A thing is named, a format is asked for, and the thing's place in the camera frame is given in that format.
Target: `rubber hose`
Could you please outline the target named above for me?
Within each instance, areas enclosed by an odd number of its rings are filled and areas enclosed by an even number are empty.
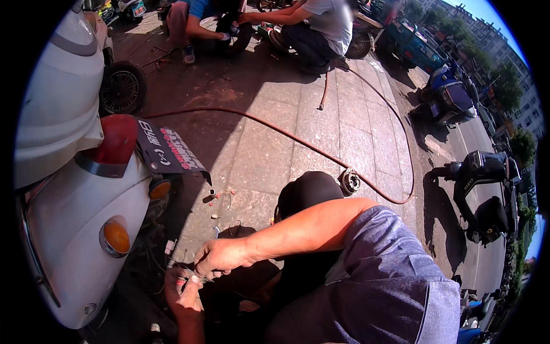
[[[409,149],[409,157],[411,159],[411,170],[412,170],[412,187],[411,187],[411,192],[409,194],[409,197],[407,197],[405,200],[395,200],[393,198],[391,198],[390,196],[386,195],[383,191],[381,191],[380,189],[378,189],[376,187],[376,185],[374,185],[371,181],[369,181],[367,178],[365,178],[362,174],[360,174],[359,172],[355,171],[355,173],[357,173],[357,176],[359,176],[359,178],[361,178],[361,180],[363,182],[365,182],[369,187],[371,187],[374,191],[376,191],[377,194],[379,194],[381,197],[383,197],[384,199],[388,200],[389,202],[393,203],[393,204],[405,204],[407,203],[412,197],[413,197],[413,191],[414,191],[414,185],[415,185],[415,178],[414,178],[414,170],[413,170],[413,157],[411,155],[411,150],[410,150],[410,145],[409,145],[409,138],[407,136],[407,132],[405,130],[405,126],[403,125],[403,122],[401,121],[401,118],[399,117],[399,115],[397,114],[397,112],[393,109],[393,107],[391,106],[391,104],[388,102],[388,100],[382,95],[380,94],[380,92],[378,92],[367,80],[365,80],[365,78],[363,78],[362,76],[360,76],[358,73],[354,72],[353,70],[349,69],[349,68],[346,68],[346,67],[338,67],[340,69],[345,69],[345,70],[348,70],[352,73],[354,73],[355,75],[357,75],[359,78],[361,78],[361,80],[363,80],[367,85],[369,85],[372,89],[374,89],[374,91],[382,98],[384,99],[384,101],[388,104],[388,106],[390,106],[390,108],[392,109],[392,111],[395,113],[395,115],[397,116],[397,119],[399,120],[399,123],[401,123],[401,127],[403,127],[403,131],[405,132],[405,137],[407,137],[407,148]],[[328,86],[328,83],[325,83],[325,93],[327,92],[326,88]],[[332,161],[334,161],[335,163],[339,164],[340,166],[344,167],[344,168],[351,168],[347,163],[341,161],[340,159],[338,158],[335,158],[334,156],[320,150],[319,148],[313,146],[312,144],[300,139],[299,137],[293,135],[293,134],[290,134],[289,132],[287,132],[286,130],[284,129],[281,129],[279,128],[278,126],[274,125],[274,124],[271,124],[269,122],[266,122],[264,121],[263,119],[260,119],[252,114],[249,114],[247,112],[244,112],[244,111],[241,111],[241,110],[236,110],[236,109],[231,109],[231,108],[226,108],[226,107],[213,107],[213,106],[199,106],[199,107],[193,107],[193,108],[184,108],[184,109],[180,109],[180,110],[175,110],[175,111],[170,111],[170,112],[163,112],[163,113],[157,113],[157,114],[154,114],[154,115],[151,115],[151,116],[148,116],[148,117],[144,117],[144,118],[147,118],[147,119],[150,119],[150,118],[157,118],[157,117],[164,117],[164,116],[171,116],[171,115],[174,115],[174,114],[180,114],[180,113],[188,113],[188,112],[195,112],[195,111],[221,111],[221,112],[230,112],[230,113],[236,113],[236,114],[239,114],[243,117],[246,117],[246,118],[249,118],[249,119],[252,119],[253,121],[255,122],[258,122],[260,124],[263,124],[265,125],[266,127],[268,128],[271,128],[283,135],[285,135],[286,137],[288,138],[291,138],[293,139],[294,141],[298,142],[299,144],[303,145],[303,146],[306,146],[307,148],[311,149],[312,151],[315,151],[319,154],[321,154],[322,156],[326,157],[327,159],[330,159]]]

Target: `man's hand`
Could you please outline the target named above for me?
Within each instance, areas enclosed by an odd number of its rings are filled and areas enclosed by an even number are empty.
[[[178,277],[186,277],[189,280],[185,282]],[[200,325],[202,327],[204,309],[199,297],[200,288],[202,288],[202,284],[199,282],[199,278],[192,276],[192,273],[180,267],[166,270],[164,293],[179,325]]]
[[[246,238],[214,239],[204,243],[195,254],[195,273],[211,280],[222,272],[228,275],[236,267],[250,267],[255,262],[247,252]]]
[[[248,23],[249,21],[256,21],[255,20],[255,15],[257,13],[243,13],[239,16],[239,19],[237,19],[237,24],[242,24],[242,23]]]

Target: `black mud flap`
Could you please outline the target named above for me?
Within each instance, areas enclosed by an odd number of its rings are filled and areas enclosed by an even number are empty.
[[[208,184],[212,185],[210,173],[178,133],[169,128],[157,128],[146,119],[135,118],[140,126],[137,143],[151,173],[201,172]]]

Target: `road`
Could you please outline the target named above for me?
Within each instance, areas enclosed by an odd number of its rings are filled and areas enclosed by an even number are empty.
[[[381,61],[388,74],[393,79],[393,92],[402,102],[405,111],[410,110],[416,105],[417,95],[413,94],[416,88],[422,87],[427,82],[428,74],[419,69],[404,71],[393,68],[390,61]],[[412,125],[412,129],[419,142],[419,163],[415,165],[415,170],[421,170],[422,178],[432,167],[443,166],[445,162],[462,161],[466,154],[471,151],[494,151],[492,142],[487,135],[482,121],[479,117],[463,123],[456,129],[442,129],[433,125]],[[440,180],[439,186],[447,194],[448,199],[442,201],[430,200],[427,196],[433,193],[433,189],[415,190],[415,193],[423,196],[424,202],[421,206],[417,204],[417,214],[423,214],[422,219],[417,218],[417,225],[424,227],[425,230],[425,249],[431,253],[434,261],[439,265],[442,271],[448,277],[460,275],[463,281],[462,288],[475,289],[479,298],[486,292],[492,292],[500,288],[502,272],[504,268],[504,238],[499,238],[495,242],[484,248],[481,244],[475,244],[464,239],[464,235],[457,229],[460,219],[458,208],[452,201],[454,182]],[[502,196],[500,184],[477,185],[470,192],[466,201],[473,211],[485,200],[493,196]],[[452,217],[449,214],[454,209],[456,220],[448,221]],[[462,228],[467,228],[464,220],[459,222]],[[487,326],[489,317],[487,316],[480,323],[484,330]]]

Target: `jeans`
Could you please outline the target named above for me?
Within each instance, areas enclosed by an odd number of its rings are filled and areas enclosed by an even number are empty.
[[[344,198],[334,178],[320,171],[307,171],[288,183],[279,195],[278,211],[285,219],[303,209],[333,199]],[[294,254],[284,258],[284,268],[270,302],[253,312],[243,313],[219,324],[205,324],[207,342],[222,340],[260,343],[265,329],[283,307],[325,284],[325,275],[342,250]]]
[[[283,26],[281,34],[284,42],[296,50],[306,64],[322,67],[329,60],[340,57],[329,47],[322,33],[311,29],[304,22]]]

